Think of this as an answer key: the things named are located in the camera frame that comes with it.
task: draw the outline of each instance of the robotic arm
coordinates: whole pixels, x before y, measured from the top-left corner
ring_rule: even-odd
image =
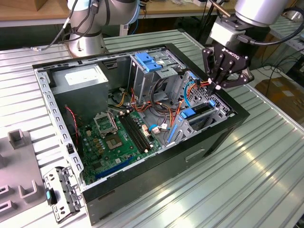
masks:
[[[205,72],[209,76],[209,95],[221,88],[244,85],[254,79],[248,69],[252,58],[248,47],[283,43],[304,28],[302,22],[294,33],[280,41],[258,42],[248,37],[246,32],[272,25],[283,11],[295,10],[304,16],[304,10],[295,7],[284,10],[288,0],[238,0],[235,15],[230,15],[213,0],[210,1],[223,17],[216,20],[210,34],[217,44],[202,50]],[[140,10],[139,0],[68,0],[68,7],[72,31],[67,42],[70,52],[77,57],[106,52],[101,27],[133,23]],[[233,73],[239,73],[239,77],[229,80]]]
[[[75,1],[68,0],[70,10]],[[101,27],[134,23],[139,11],[139,0],[77,0],[70,20],[70,52],[77,57],[106,52]]]
[[[251,56],[248,49],[252,45],[268,46],[283,43],[296,36],[304,28],[304,23],[291,35],[277,42],[258,42],[246,36],[246,32],[254,27],[268,27],[276,22],[284,10],[288,0],[238,0],[235,15],[230,15],[223,8],[211,1],[224,15],[218,18],[211,30],[210,37],[217,44],[202,50],[205,72],[209,76],[208,94],[215,90],[247,84],[254,80],[250,75]],[[239,73],[237,79],[228,80],[233,73]]]

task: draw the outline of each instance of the expansion slot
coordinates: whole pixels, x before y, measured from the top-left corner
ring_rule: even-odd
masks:
[[[96,180],[99,179],[99,178],[105,177],[105,176],[107,176],[107,175],[109,175],[109,174],[111,174],[111,173],[113,173],[113,172],[116,172],[117,170],[120,170],[120,169],[126,167],[127,165],[129,165],[130,161],[131,161],[133,158],[134,158],[134,157],[131,157],[131,158],[129,158],[128,160],[124,161],[123,163],[118,164],[118,165],[116,165],[116,166],[114,166],[114,167],[112,167],[112,168],[110,168],[110,169],[108,169],[108,170],[105,170],[105,171],[103,171],[103,172],[101,172],[101,173],[95,175]]]
[[[142,132],[138,129],[133,119],[129,116],[120,116],[120,122],[126,129],[132,141],[135,143],[137,149],[140,153],[148,152],[150,150],[150,145],[144,138]]]

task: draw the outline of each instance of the cardboard box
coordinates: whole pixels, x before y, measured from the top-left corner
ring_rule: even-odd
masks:
[[[265,95],[268,82],[268,79],[263,80],[256,85],[256,89]],[[267,98],[299,124],[304,123],[304,93],[288,79],[272,79]]]
[[[46,2],[47,0],[0,0],[0,5],[38,11]]]

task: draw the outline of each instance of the ram slot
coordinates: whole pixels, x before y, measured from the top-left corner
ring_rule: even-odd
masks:
[[[119,120],[127,131],[130,138],[132,139],[132,141],[135,143],[140,153],[144,153],[145,150],[150,149],[150,145],[148,144],[142,132],[138,129],[135,122],[130,116],[120,116]]]

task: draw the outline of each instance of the metal chassis frame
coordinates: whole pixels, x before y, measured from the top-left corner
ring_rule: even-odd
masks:
[[[61,148],[64,152],[64,157],[69,159],[73,171],[78,174],[83,170],[81,160],[77,153],[68,153],[66,145],[72,143],[69,133],[63,121],[63,118],[58,110],[54,96],[52,95],[48,83],[45,82],[47,77],[46,72],[52,69],[66,69],[71,66],[78,66],[81,64],[91,64],[101,60],[104,60],[105,56],[108,59],[126,56],[126,53],[134,53],[141,50],[154,50],[159,48],[167,48],[172,52],[181,62],[183,62],[187,68],[189,68],[196,76],[199,76],[203,80],[208,79],[208,76],[195,65],[188,57],[186,57],[181,51],[179,51],[173,44],[157,45],[152,47],[136,48],[128,51],[120,51],[115,53],[110,53],[106,55],[96,55],[90,57],[76,58],[72,60],[57,61],[47,64],[34,65],[34,71],[39,82],[40,89],[43,92],[44,101],[46,107],[50,112],[52,112],[52,123],[59,126],[57,130],[57,135],[61,140]],[[216,95],[224,101],[236,115],[226,119],[225,121],[217,124],[216,126],[199,133],[187,141],[183,141],[175,146],[167,148],[166,152],[160,153],[157,156],[150,157],[148,160],[133,166],[132,168],[119,172],[107,180],[96,184],[89,189],[83,188],[82,193],[86,202],[87,211],[90,216],[91,224],[97,223],[99,220],[106,218],[112,212],[118,210],[119,208],[126,206],[135,199],[139,198],[141,195],[147,193],[153,188],[159,186],[166,180],[178,175],[182,171],[189,168],[191,165],[195,164],[203,157],[210,155],[215,151],[221,143],[230,135],[230,133],[239,127],[245,119],[249,116],[249,113],[239,105],[232,97],[230,97],[225,91],[220,90],[216,92]],[[214,139],[214,135],[217,135],[216,141],[210,140]],[[187,157],[193,156],[192,161],[186,162]],[[161,177],[154,181],[151,180],[153,176],[163,174]]]

